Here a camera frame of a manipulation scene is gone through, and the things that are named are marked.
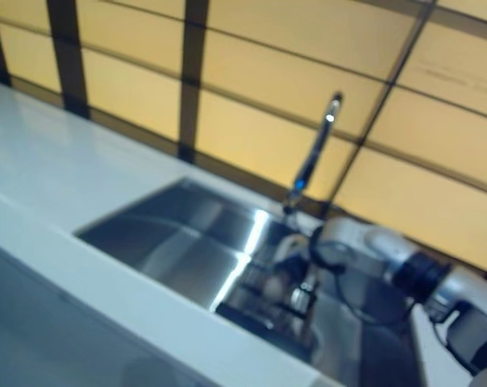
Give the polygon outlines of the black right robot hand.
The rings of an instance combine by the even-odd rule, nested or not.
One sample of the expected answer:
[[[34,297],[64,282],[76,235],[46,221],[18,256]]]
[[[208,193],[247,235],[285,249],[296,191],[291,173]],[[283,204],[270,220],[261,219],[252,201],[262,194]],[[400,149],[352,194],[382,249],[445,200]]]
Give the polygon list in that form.
[[[305,242],[284,240],[273,256],[273,273],[288,284],[301,284],[310,267],[310,254]]]

